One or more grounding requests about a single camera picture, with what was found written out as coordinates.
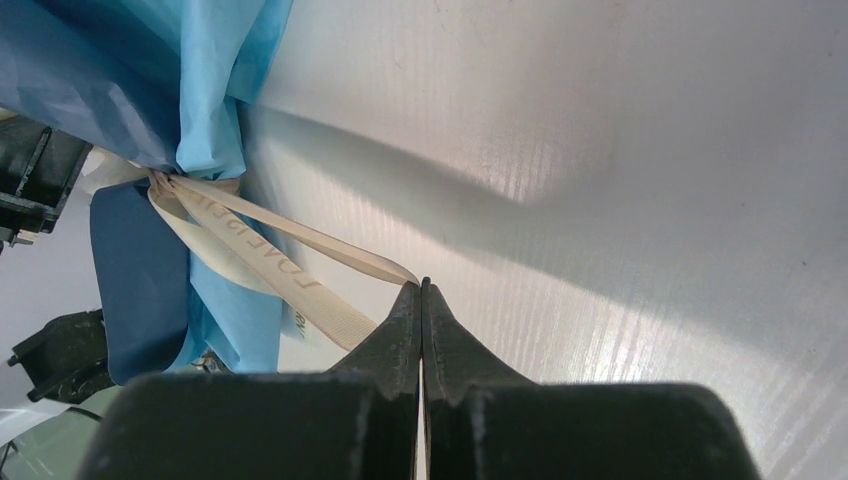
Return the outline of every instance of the navy blue fabric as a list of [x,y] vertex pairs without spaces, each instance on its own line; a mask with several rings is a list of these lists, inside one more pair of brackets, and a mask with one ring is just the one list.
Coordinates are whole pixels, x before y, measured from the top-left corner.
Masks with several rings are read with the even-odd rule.
[[189,324],[189,255],[147,200],[147,179],[97,191],[91,248],[103,302],[109,374],[122,385],[167,369]]
[[145,167],[181,172],[179,99],[33,0],[0,1],[0,106]]

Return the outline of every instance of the black mechanical part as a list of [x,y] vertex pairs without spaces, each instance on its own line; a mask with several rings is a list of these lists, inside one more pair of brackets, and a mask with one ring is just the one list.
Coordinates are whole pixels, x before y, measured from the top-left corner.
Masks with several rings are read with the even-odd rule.
[[91,148],[26,117],[0,120],[0,251],[53,231]]
[[20,364],[35,388],[27,396],[79,405],[114,385],[106,370],[103,312],[81,312],[51,320],[12,348],[8,364]]
[[432,479],[758,478],[710,391],[534,384],[462,328],[428,279],[404,286],[326,373],[133,384],[78,478],[414,478],[419,360]]

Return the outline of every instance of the dark blue fabric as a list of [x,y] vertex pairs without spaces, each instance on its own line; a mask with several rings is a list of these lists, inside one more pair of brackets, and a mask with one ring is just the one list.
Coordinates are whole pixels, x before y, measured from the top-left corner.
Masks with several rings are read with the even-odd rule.
[[175,172],[179,100],[33,0],[0,1],[0,106]]
[[149,185],[103,188],[91,202],[109,374],[119,385],[167,369],[189,325],[188,249],[150,205]]

